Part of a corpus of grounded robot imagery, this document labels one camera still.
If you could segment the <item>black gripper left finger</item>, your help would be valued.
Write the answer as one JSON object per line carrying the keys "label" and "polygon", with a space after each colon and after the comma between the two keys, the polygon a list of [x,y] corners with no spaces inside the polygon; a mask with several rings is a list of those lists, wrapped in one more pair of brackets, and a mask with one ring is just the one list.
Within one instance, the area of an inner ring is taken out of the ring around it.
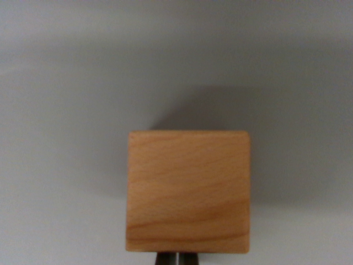
{"label": "black gripper left finger", "polygon": [[156,255],[155,265],[177,265],[177,253],[158,252]]}

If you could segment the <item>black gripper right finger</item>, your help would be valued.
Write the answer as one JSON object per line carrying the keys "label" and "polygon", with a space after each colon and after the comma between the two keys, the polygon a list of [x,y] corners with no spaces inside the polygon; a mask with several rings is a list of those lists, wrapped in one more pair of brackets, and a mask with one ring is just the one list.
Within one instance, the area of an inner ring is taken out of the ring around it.
{"label": "black gripper right finger", "polygon": [[178,265],[199,265],[197,253],[179,253]]}

